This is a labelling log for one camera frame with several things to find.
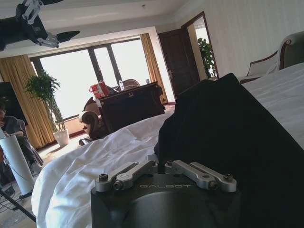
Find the potted plant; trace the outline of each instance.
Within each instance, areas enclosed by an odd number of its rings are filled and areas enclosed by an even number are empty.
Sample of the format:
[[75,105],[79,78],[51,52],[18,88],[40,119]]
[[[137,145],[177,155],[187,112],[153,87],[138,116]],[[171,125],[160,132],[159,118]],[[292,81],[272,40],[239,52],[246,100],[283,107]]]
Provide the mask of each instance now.
[[25,87],[26,92],[40,99],[46,106],[54,138],[60,147],[63,147],[68,145],[69,135],[54,97],[59,88],[60,83],[46,71],[42,71],[38,76],[32,76]]
[[215,77],[215,64],[213,61],[211,45],[207,43],[206,39],[203,38],[199,38],[198,43],[207,78]]

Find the door frame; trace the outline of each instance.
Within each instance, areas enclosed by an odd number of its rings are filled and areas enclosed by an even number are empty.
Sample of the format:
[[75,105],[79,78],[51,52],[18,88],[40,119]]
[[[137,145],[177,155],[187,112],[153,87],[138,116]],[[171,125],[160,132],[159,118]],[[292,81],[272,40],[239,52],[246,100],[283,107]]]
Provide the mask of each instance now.
[[213,53],[213,60],[214,60],[214,65],[215,65],[215,71],[217,72],[217,77],[219,78],[218,66],[217,66],[217,62],[216,62],[216,60],[215,60],[215,54],[214,54],[213,47],[212,47],[212,42],[211,42],[211,38],[210,38],[210,34],[209,34],[209,29],[208,29],[208,24],[207,24],[205,12],[202,11],[200,14],[196,15],[194,18],[192,18],[191,20],[189,20],[188,22],[186,22],[185,24],[183,24],[183,25],[181,26],[181,28],[187,28],[187,27],[189,27],[189,26],[192,25],[197,19],[200,19],[201,17],[203,17],[203,19],[204,19],[204,23],[205,23],[205,26],[206,26],[208,39],[209,39],[210,46],[211,46],[211,51],[212,51],[212,53]]

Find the red box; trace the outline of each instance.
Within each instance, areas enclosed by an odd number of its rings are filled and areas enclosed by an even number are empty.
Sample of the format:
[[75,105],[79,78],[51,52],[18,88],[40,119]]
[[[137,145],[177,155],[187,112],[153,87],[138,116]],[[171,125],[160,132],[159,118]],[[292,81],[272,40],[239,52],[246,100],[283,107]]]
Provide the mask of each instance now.
[[92,85],[90,87],[90,92],[94,94],[96,99],[109,95],[109,90],[105,86],[104,81],[100,81],[98,84]]

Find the tripod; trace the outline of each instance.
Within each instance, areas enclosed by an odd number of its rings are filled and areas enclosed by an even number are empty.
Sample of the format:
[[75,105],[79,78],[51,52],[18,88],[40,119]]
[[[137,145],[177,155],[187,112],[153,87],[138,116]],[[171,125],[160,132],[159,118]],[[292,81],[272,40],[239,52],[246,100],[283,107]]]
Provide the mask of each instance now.
[[0,186],[0,195],[2,195],[4,198],[6,198],[9,202],[11,202],[17,209],[21,210],[26,216],[28,216],[31,220],[33,220],[36,223],[36,217],[33,216],[29,211],[27,211],[23,206],[18,204],[13,198],[11,198],[8,194],[6,194],[4,191],[2,191],[2,188]]

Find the yellow curtain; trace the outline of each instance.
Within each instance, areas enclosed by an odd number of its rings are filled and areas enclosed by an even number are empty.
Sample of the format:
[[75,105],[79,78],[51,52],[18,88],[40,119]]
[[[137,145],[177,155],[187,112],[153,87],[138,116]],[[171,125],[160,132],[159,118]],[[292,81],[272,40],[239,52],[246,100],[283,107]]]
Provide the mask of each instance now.
[[156,61],[155,53],[153,50],[152,42],[148,33],[141,34],[142,46],[144,53],[146,55],[146,60],[148,64],[150,80],[151,82],[156,82],[162,88],[163,95],[161,95],[161,103],[165,104],[168,102],[167,95],[165,92],[165,88],[162,83],[162,77],[160,74],[160,70],[158,68],[158,64]]
[[42,101],[31,98],[25,93],[28,79],[35,75],[28,56],[16,56],[0,59],[0,72],[4,82],[10,82],[21,109],[28,122],[28,139],[35,148],[40,148],[54,141],[48,114]]

